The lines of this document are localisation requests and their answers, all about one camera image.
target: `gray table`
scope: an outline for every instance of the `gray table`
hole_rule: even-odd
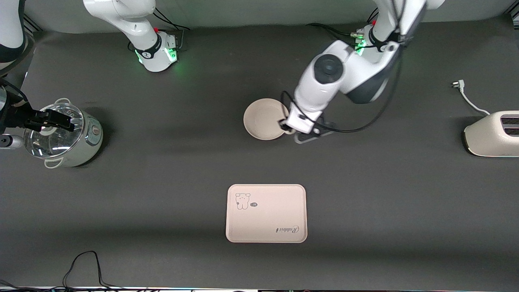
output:
[[[179,63],[150,73],[121,33],[44,35],[23,90],[37,108],[70,98],[106,140],[69,169],[0,153],[1,278],[56,285],[94,249],[105,280],[124,286],[517,291],[519,161],[464,150],[460,133],[480,116],[449,87],[464,78],[482,108],[519,108],[510,19],[423,24],[366,131],[304,145],[250,137],[245,108],[293,91],[329,40],[312,27],[197,29]],[[355,127],[382,102],[339,97],[326,114]],[[302,184],[308,239],[228,242],[234,183]],[[93,258],[76,269],[71,285],[96,285]]]

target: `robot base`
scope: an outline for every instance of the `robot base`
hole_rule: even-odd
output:
[[[158,32],[157,35],[161,38],[161,48],[155,53],[153,58],[145,59],[135,52],[139,58],[139,62],[151,72],[166,70],[171,64],[175,63],[178,58],[175,36],[165,32]]]

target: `gray wall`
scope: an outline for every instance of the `gray wall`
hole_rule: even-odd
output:
[[[503,13],[514,0],[446,0],[426,21],[480,20]],[[190,27],[351,23],[375,8],[370,0],[157,0],[173,22]],[[26,13],[46,30],[67,33],[112,32],[116,28],[88,14],[82,0],[27,0]],[[154,16],[153,26],[167,28]]]

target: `pot lid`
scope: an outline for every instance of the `pot lid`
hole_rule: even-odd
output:
[[[24,145],[27,151],[38,158],[50,158],[67,152],[81,138],[83,132],[83,114],[69,103],[55,103],[42,109],[51,109],[71,117],[75,125],[74,131],[55,127],[43,127],[41,132],[25,129],[23,132]]]

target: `pot handle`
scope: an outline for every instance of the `pot handle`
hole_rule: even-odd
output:
[[[45,159],[45,167],[47,167],[48,169],[56,168],[56,167],[60,166],[61,164],[63,164],[63,157],[60,157],[57,159]]]
[[[70,103],[70,104],[72,104],[70,102],[70,99],[68,99],[68,98],[60,98],[57,101],[55,101],[54,103]]]

